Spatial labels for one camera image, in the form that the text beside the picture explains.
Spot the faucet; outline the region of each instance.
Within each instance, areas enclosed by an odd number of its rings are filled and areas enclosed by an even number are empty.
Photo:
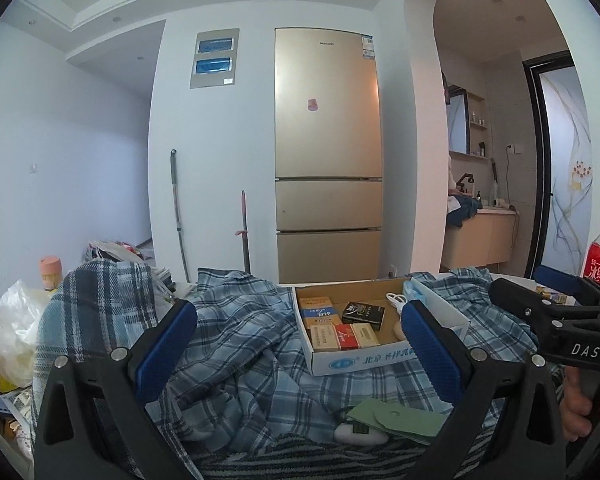
[[[463,175],[463,176],[460,178],[460,180],[458,180],[458,181],[456,182],[456,187],[457,187],[457,186],[460,186],[460,191],[461,191],[462,193],[464,193],[464,182],[462,182],[462,181],[463,181],[464,179],[466,179],[466,178],[468,178],[468,180],[467,180],[467,182],[468,182],[468,183],[470,183],[470,184],[473,184],[473,183],[474,183],[474,174],[473,174],[473,173],[465,173],[465,174],[464,174],[464,175]]]

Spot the vanity cabinet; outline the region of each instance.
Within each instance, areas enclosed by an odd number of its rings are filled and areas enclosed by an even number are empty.
[[[509,261],[515,224],[515,212],[485,208],[465,220],[461,228],[447,225],[443,267],[484,267]]]

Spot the refrigerator door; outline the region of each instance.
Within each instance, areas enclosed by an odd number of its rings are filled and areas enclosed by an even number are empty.
[[[280,283],[374,280],[379,254],[379,230],[280,233]]]
[[[382,225],[382,182],[282,180],[276,182],[279,231],[362,229]]]
[[[376,62],[360,34],[276,30],[276,176],[382,177]]]

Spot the screw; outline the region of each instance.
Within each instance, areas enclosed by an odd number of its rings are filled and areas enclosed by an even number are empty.
[[[538,368],[542,368],[546,364],[544,357],[542,357],[541,355],[538,355],[538,354],[534,354],[531,357],[531,362],[533,364],[535,364]]]
[[[126,348],[123,348],[121,346],[111,352],[111,358],[114,361],[122,361],[122,359],[124,359],[127,354],[128,354],[128,352],[126,351]]]
[[[476,361],[486,361],[488,354],[482,348],[474,348],[469,352],[472,359]]]
[[[56,357],[56,360],[54,361],[54,366],[56,368],[62,368],[68,362],[69,362],[69,358],[66,355],[59,355],[58,357]]]

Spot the electrical panel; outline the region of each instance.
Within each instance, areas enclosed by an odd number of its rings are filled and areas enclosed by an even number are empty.
[[[239,28],[199,32],[189,88],[235,84]]]

